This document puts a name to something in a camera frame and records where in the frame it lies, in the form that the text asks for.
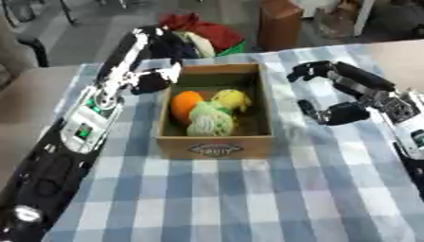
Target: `orange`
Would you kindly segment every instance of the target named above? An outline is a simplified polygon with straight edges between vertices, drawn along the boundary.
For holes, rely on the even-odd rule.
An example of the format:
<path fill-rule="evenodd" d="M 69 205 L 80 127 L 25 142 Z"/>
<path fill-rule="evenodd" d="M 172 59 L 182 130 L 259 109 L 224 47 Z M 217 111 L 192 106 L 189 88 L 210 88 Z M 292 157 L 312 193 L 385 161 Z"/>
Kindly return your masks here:
<path fill-rule="evenodd" d="M 196 106 L 200 101 L 203 101 L 202 96 L 193 91 L 181 92 L 175 97 L 172 98 L 171 102 L 171 111 L 175 118 L 178 121 L 185 125 L 190 124 L 190 119 L 188 115 L 191 110 Z"/>

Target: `chair leg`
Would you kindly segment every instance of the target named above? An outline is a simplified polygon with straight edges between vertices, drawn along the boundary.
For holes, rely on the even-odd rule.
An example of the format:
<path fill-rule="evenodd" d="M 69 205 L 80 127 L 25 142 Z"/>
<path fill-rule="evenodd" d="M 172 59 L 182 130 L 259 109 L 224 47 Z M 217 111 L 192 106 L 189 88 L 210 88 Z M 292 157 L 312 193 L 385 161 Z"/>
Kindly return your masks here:
<path fill-rule="evenodd" d="M 62 10 L 64 12 L 64 15 L 66 16 L 66 19 L 68 20 L 68 23 L 71 26 L 75 26 L 77 22 L 71 17 L 71 9 L 69 9 L 69 7 L 63 0 L 59 0 L 59 2 L 61 3 Z"/>
<path fill-rule="evenodd" d="M 19 34 L 17 36 L 18 42 L 29 46 L 35 53 L 35 58 L 37 59 L 38 65 L 40 67 L 48 67 L 47 53 L 45 52 L 45 47 L 37 38 L 30 37 L 27 35 Z"/>
<path fill-rule="evenodd" d="M 10 19 L 9 7 L 8 7 L 8 3 L 6 3 L 6 1 L 8 0 L 1 0 L 1 1 L 2 1 L 3 11 L 5 12 L 6 20 L 9 22 L 10 26 L 16 27 L 16 24 L 13 23 L 13 21 Z"/>

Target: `box label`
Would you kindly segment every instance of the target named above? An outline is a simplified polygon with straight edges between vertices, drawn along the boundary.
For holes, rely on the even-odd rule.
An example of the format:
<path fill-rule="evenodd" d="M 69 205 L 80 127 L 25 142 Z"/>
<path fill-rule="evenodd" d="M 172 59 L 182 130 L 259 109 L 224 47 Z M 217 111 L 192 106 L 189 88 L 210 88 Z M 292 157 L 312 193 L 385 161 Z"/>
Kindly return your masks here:
<path fill-rule="evenodd" d="M 243 148 L 228 144 L 198 144 L 190 147 L 188 150 L 212 158 L 218 158 L 228 156 L 234 152 L 243 151 Z"/>

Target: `green cloth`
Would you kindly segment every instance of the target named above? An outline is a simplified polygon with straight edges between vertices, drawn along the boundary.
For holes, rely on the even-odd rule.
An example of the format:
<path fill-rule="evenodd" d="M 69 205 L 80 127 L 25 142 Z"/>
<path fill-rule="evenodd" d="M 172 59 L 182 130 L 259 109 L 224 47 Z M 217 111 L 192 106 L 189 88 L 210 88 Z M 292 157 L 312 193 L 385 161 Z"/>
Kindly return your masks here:
<path fill-rule="evenodd" d="M 223 106 L 214 102 L 199 102 L 190 112 L 191 124 L 188 136 L 230 136 L 233 132 L 233 117 L 223 112 Z"/>

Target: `red cloth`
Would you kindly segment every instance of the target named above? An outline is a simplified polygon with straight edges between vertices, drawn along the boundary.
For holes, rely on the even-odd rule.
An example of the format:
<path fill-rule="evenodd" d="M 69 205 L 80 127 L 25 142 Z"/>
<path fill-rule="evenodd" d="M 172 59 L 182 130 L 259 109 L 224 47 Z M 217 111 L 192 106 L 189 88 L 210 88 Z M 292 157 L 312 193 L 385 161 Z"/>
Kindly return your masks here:
<path fill-rule="evenodd" d="M 212 43 L 217 53 L 231 48 L 243 40 L 226 26 L 201 21 L 199 15 L 194 12 L 186 15 L 167 15 L 160 22 L 160 26 L 167 26 L 172 31 L 190 31 L 204 37 Z"/>

